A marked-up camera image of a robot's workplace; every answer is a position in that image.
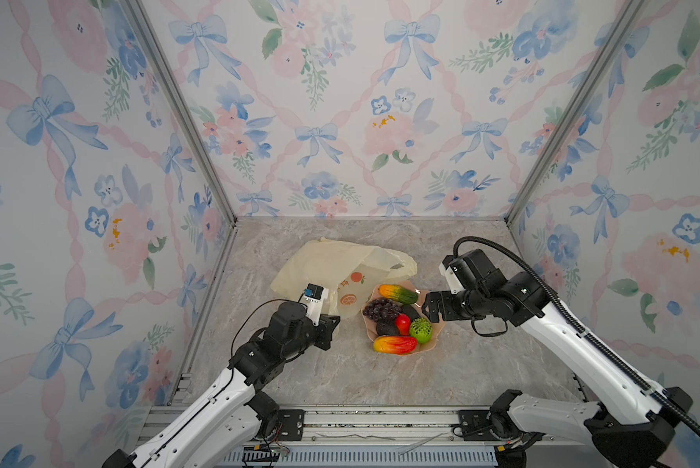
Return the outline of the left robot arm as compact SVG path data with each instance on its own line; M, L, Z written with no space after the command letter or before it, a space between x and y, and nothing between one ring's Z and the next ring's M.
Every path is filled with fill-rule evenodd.
M277 430L280 406L264 388L309 348L327 351L341 318L314 300L276 300L269 324L231 351L228 366L183 413L128 454L116 450L105 467L213 467L251 440Z

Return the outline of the yellow plastic bag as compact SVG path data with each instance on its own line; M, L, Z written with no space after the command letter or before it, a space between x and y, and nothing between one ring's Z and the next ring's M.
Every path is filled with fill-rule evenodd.
M301 247L271 284L283 298L298 298L310 284L322 287L324 314L359 314L382 284L398 284L417 274L417 262L400 251L321 239Z

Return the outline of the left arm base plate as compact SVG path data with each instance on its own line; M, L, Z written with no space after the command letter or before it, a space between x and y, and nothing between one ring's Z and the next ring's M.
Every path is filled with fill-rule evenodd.
M267 441L300 442L303 439L306 411L304 409L279 409Z

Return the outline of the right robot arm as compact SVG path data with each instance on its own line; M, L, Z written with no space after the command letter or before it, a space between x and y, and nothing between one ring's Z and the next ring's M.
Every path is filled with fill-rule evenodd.
M594 448L615 467L657 467L692 405L680 388L642 376L582 325L527 264L508 279L482 250L445 257L439 272L448 288L427 294L433 323L488 317L521 328L553 352L586 384L595 400L572 404L506 390L490 406L482 429L502 441L525 437L524 452L544 436Z

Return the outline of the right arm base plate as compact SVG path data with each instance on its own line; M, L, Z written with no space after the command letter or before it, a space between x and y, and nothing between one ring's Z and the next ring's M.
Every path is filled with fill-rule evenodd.
M507 413L492 413L488 409L463 409L457 413L458 422L451 427L454 437L468 442L496 442L506 445L541 441L539 432L525 432L517 428Z

